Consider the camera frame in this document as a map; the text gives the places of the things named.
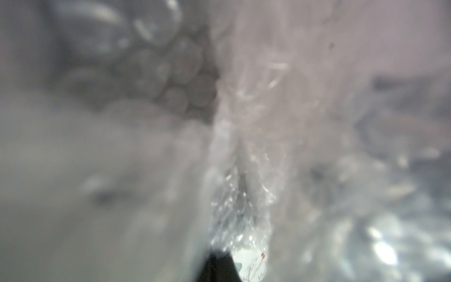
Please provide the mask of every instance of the plastic wrap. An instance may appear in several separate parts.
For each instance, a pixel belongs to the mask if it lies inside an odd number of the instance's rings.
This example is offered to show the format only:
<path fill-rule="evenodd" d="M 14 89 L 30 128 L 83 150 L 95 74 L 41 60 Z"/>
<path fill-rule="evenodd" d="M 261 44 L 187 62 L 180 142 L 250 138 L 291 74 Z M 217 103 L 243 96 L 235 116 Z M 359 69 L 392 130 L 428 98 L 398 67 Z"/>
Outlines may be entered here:
<path fill-rule="evenodd" d="M 244 281 L 445 281 L 449 4 L 211 3 L 237 155 L 214 243 L 262 252 Z"/>
<path fill-rule="evenodd" d="M 3 279 L 449 278 L 448 2 L 38 3 L 0 0 Z"/>

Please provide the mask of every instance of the black object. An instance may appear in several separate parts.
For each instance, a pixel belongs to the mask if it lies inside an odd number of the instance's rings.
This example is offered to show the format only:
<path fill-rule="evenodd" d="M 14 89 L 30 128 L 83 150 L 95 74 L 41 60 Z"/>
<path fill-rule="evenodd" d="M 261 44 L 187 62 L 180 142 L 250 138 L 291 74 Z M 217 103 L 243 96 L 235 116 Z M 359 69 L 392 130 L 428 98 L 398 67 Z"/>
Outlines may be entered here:
<path fill-rule="evenodd" d="M 197 282 L 241 282 L 230 254 L 211 254 Z"/>

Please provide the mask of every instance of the translucent plastic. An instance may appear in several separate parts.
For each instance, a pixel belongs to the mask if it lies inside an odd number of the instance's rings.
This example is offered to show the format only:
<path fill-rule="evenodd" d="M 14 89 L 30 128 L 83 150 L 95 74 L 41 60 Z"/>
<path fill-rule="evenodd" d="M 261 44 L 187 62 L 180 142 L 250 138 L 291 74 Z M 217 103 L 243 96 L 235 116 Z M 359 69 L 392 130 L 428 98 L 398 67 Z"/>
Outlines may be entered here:
<path fill-rule="evenodd" d="M 82 2 L 0 0 L 4 280 L 449 281 L 448 1 Z"/>
<path fill-rule="evenodd" d="M 237 155 L 213 200 L 230 233 L 214 246 L 264 250 L 270 238 L 269 282 L 449 279 L 449 12 L 212 0 L 230 110 L 217 118 L 234 124 Z M 241 175 L 255 209 L 244 224 Z"/>

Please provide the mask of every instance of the crumpled plastic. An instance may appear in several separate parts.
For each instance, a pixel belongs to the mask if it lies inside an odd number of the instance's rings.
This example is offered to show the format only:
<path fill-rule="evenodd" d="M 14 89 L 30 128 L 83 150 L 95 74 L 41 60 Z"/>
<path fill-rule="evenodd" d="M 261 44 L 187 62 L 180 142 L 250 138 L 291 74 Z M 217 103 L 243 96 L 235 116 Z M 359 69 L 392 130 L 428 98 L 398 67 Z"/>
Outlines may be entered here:
<path fill-rule="evenodd" d="M 210 13 L 230 110 L 216 121 L 234 125 L 236 155 L 213 247 L 269 240 L 271 282 L 447 280 L 449 4 L 213 0 Z"/>
<path fill-rule="evenodd" d="M 21 97 L 54 39 L 4 17 L 41 49 L 1 42 L 2 277 L 189 280 L 210 247 L 264 250 L 269 282 L 449 280 L 447 5 L 210 0 L 211 128 Z"/>

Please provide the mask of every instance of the dark spot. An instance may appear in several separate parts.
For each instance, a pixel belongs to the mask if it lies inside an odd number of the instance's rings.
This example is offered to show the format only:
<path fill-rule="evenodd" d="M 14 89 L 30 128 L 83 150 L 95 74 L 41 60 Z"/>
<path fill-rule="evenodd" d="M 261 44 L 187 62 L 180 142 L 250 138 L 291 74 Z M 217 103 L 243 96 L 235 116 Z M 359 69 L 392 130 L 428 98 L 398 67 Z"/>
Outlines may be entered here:
<path fill-rule="evenodd" d="M 315 182 L 320 182 L 324 179 L 324 172 L 326 168 L 324 165 L 317 165 L 310 169 L 310 176 Z"/>
<path fill-rule="evenodd" d="M 382 92 L 392 90 L 400 87 L 405 83 L 402 79 L 396 79 L 394 77 L 378 75 L 373 79 L 372 88 L 376 92 Z"/>

